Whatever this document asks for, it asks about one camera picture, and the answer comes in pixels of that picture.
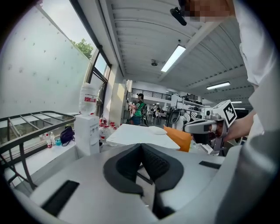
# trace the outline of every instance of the orange chair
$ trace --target orange chair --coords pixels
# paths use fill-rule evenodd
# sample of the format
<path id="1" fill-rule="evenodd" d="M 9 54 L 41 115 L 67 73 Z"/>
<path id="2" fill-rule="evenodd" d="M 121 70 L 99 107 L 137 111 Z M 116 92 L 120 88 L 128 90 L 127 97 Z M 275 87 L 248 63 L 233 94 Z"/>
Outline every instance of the orange chair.
<path id="1" fill-rule="evenodd" d="M 164 125 L 164 130 L 167 131 L 170 137 L 177 145 L 180 146 L 180 151 L 189 152 L 192 136 L 190 133 L 179 131 Z"/>

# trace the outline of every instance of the white tabletop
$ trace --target white tabletop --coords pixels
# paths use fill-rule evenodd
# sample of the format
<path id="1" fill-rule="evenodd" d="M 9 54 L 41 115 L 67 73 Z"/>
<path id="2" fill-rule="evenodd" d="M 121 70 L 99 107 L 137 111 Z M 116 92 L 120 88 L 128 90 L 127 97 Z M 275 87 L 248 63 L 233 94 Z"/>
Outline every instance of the white tabletop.
<path id="1" fill-rule="evenodd" d="M 156 135 L 152 133 L 148 127 L 129 124 L 122 124 L 111 136 L 109 136 L 107 142 L 119 145 L 147 143 L 174 150 L 180 149 L 180 146 L 166 134 Z"/>

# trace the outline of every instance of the window sill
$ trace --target window sill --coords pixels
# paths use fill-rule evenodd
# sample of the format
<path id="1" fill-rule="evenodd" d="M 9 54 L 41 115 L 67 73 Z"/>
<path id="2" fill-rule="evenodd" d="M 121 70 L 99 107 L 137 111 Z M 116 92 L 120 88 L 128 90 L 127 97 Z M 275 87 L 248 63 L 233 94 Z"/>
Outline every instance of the window sill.
<path id="1" fill-rule="evenodd" d="M 45 167 L 47 164 L 52 162 L 53 160 L 57 159 L 59 156 L 62 156 L 62 154 L 66 153 L 69 150 L 75 150 L 75 142 L 71 141 L 67 146 L 62 147 L 60 146 L 54 146 L 52 148 L 46 148 L 28 158 L 26 158 L 26 163 L 28 167 L 29 174 L 33 180 L 33 182 L 36 184 L 36 179 L 33 179 L 33 174 L 37 173 L 40 169 Z M 25 171 L 23 169 L 22 163 L 19 162 L 15 165 L 16 171 L 21 174 L 23 177 L 26 178 Z M 11 178 L 14 175 L 14 172 L 10 170 L 9 168 L 5 169 L 4 175 L 6 180 Z M 15 178 L 12 183 L 16 187 L 18 184 L 21 183 L 19 177 Z"/>

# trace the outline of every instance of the white sleeve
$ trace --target white sleeve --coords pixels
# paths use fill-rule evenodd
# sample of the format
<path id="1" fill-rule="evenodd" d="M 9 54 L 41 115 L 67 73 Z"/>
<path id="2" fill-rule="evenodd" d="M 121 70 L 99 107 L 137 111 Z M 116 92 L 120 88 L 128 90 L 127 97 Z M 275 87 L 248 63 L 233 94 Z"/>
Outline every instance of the white sleeve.
<path id="1" fill-rule="evenodd" d="M 240 52 L 248 81 L 259 86 L 266 75 L 278 71 L 278 53 L 258 18 L 239 0 L 234 0 L 234 8 L 240 28 Z"/>

